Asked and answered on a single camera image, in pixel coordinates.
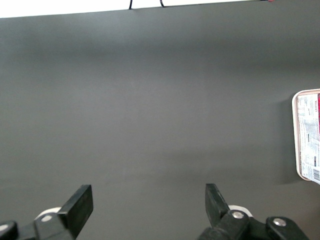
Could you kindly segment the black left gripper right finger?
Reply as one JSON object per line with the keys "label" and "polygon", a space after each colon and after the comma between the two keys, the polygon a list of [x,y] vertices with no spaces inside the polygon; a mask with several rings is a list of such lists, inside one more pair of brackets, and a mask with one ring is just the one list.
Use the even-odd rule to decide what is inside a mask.
{"label": "black left gripper right finger", "polygon": [[271,216],[262,223],[244,207],[228,205],[214,183],[205,186],[205,211],[210,222],[200,240],[307,240],[291,219]]}

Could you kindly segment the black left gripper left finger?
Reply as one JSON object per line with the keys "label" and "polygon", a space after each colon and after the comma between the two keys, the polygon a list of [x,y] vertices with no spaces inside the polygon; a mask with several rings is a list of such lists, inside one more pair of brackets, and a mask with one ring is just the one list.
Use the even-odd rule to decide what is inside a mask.
{"label": "black left gripper left finger", "polygon": [[26,226],[19,227],[14,220],[1,222],[0,238],[2,240],[75,240],[92,212],[92,186],[85,184],[62,207],[45,210]]}

